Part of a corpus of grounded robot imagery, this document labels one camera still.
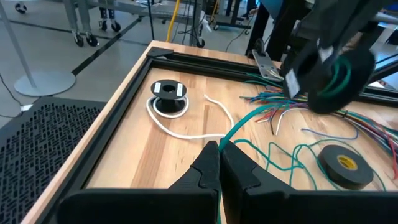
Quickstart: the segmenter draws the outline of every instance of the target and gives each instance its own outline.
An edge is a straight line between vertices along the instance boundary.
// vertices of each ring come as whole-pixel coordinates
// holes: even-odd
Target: cart wheel
[[[84,46],[85,42],[83,41],[83,38],[81,37],[80,34],[74,34],[73,39],[75,40],[75,43],[77,46],[82,47]]]
[[[205,40],[202,39],[201,43],[199,43],[199,41],[197,42],[197,47],[203,48],[205,46],[205,44],[206,44]]]
[[[21,13],[21,14],[25,14],[26,11],[27,11],[26,6],[23,5],[23,6],[21,7],[21,4],[19,4],[19,3],[15,4],[14,8],[15,8],[15,10],[16,10],[17,12],[19,12],[19,13]]]
[[[106,29],[108,28],[108,25],[106,24],[106,20],[99,21],[98,24],[99,24],[99,28],[102,31],[106,31]]]
[[[98,45],[98,40],[93,34],[86,34],[87,44],[96,47]]]
[[[115,32],[119,32],[121,30],[120,24],[116,21],[114,22],[114,25],[113,24],[111,25],[111,27],[112,27],[112,30]]]

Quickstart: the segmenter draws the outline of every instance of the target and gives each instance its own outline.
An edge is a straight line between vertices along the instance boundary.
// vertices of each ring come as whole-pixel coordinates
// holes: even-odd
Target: black floor stripe
[[[10,22],[13,23],[13,24],[25,25],[25,26],[30,26],[30,27],[36,27],[36,28],[41,28],[41,29],[46,29],[46,30],[57,31],[57,32],[64,32],[64,33],[69,33],[69,34],[72,33],[70,30],[59,29],[59,28],[55,28],[55,27],[42,26],[42,25],[37,25],[37,24],[31,24],[31,23],[28,23],[28,22],[21,22],[21,21],[14,21],[14,20],[10,20]],[[95,37],[99,38],[99,39],[105,39],[105,40],[111,40],[113,38],[113,37],[107,37],[107,36],[102,36],[102,35],[95,35]],[[137,45],[141,45],[141,46],[148,46],[148,44],[137,42],[137,41],[133,41],[133,40],[119,39],[119,41],[120,42],[129,43],[129,44],[137,44]]]
[[[88,57],[84,62],[82,62],[77,68],[73,69],[72,74],[77,76],[83,69],[85,69],[89,64],[91,64],[95,59],[97,59],[105,50],[108,50],[116,41],[118,41],[124,34],[126,34],[131,28],[133,28],[137,23],[138,19],[124,28],[120,33],[114,36],[108,43],[104,44],[100,49],[93,53],[92,56]]]

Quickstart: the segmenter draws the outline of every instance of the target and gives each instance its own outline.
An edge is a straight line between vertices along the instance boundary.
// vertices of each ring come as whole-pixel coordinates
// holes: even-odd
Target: wooden tabletop
[[[80,156],[84,147],[93,137],[94,132],[104,120],[104,117],[110,111],[118,96],[126,87],[128,81],[133,77],[134,72],[145,59],[146,52],[154,46],[173,49],[176,52],[213,57],[233,62],[254,63],[242,55],[177,44],[152,42],[25,217],[23,223],[34,223],[37,219],[63,178],[65,178]],[[239,97],[256,96],[264,89],[263,86],[243,84],[219,78],[152,69],[141,85],[139,96],[135,98],[132,105],[127,109],[122,123],[115,132],[103,158],[88,183],[89,188],[167,188],[187,171],[207,141],[219,141],[219,138],[177,139],[163,132],[151,120],[146,111],[146,101],[152,96],[150,86],[161,79],[178,80],[187,87],[190,107],[186,114],[177,119],[165,119],[157,116],[159,121],[168,129],[175,133],[186,135],[227,133],[231,128],[229,119],[224,111],[216,104],[206,101],[203,97],[204,94],[224,104],[236,123],[243,116],[258,107],[258,105],[251,105]],[[398,128],[398,120],[396,118],[398,109],[396,108],[353,102],[346,109],[369,116],[385,126]],[[268,151],[269,142],[272,141],[291,153],[293,148],[298,144],[310,144],[323,139],[320,136],[305,133],[301,131],[301,128],[310,128],[334,136],[354,136],[354,128],[340,118],[319,116],[309,111],[296,110],[289,111],[283,117],[278,136],[272,135],[269,123],[259,124],[252,120],[247,122],[233,136],[232,140],[239,138],[250,139],[265,153]],[[357,140],[346,142],[355,147],[364,156],[369,165],[381,176],[387,190],[397,189],[397,182],[392,180],[392,157],[390,155],[363,134],[360,134]],[[327,144],[330,143],[327,142],[320,146],[314,146],[313,149],[316,153],[319,153]],[[266,161],[264,158],[251,147],[244,143],[239,143],[238,147],[260,166],[265,167]],[[289,157],[281,154],[276,147],[272,147],[271,151],[273,152],[272,160],[275,163],[281,167],[290,167],[291,159]],[[318,189],[334,189],[317,167],[316,161],[309,151],[301,152],[300,160],[314,176]],[[272,166],[270,166],[269,172],[280,180],[286,183],[289,182],[290,173],[281,172]],[[313,182],[304,171],[297,170],[295,171],[292,187],[296,189],[313,189]],[[365,188],[365,190],[379,189],[380,185],[378,181],[374,181]]]

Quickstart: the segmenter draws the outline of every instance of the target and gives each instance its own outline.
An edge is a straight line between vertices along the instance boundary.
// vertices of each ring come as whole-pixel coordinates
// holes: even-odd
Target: concrete floor
[[[24,51],[25,57],[32,71],[62,72],[76,71],[76,68],[88,57],[95,54],[109,39],[116,35],[111,29],[107,32],[99,30],[98,21],[100,12],[98,8],[90,10],[91,28],[94,35],[100,36],[99,46],[78,47],[71,33],[68,33],[69,24],[62,3],[47,1],[25,2],[27,14],[19,14],[14,10],[15,1],[1,1],[6,9],[12,28]],[[121,24],[122,30],[137,19],[137,16],[123,12],[116,12],[116,19]],[[154,19],[156,40],[165,40],[169,23],[162,24],[159,19]],[[136,60],[141,56],[146,46],[151,42],[149,18],[143,18],[131,30],[127,31],[110,48],[99,55],[92,63],[85,67],[76,76],[75,85],[56,97],[108,101],[115,89],[130,71]],[[178,30],[183,31],[185,24],[180,24]],[[272,20],[265,31],[264,37],[268,37],[272,30]],[[14,47],[5,27],[0,22],[0,74],[12,94],[23,104],[33,103],[37,98],[22,96],[14,90],[15,81],[24,75],[24,70],[15,53]],[[206,41],[205,48],[225,51],[228,42],[237,37],[241,29],[222,28],[217,31],[204,31]],[[177,34],[174,42],[182,43],[183,35]],[[249,35],[241,35],[229,47],[229,52],[243,54],[246,50]],[[384,47],[378,60],[387,57],[395,48]],[[15,116],[20,112],[16,103],[6,88],[0,85],[0,115]],[[10,118],[0,117],[0,127],[6,124]]]

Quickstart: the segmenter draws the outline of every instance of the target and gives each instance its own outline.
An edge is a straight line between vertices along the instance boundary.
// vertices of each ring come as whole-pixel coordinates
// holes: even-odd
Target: black perforated mat
[[[0,129],[0,223],[20,223],[105,103],[43,97]]]

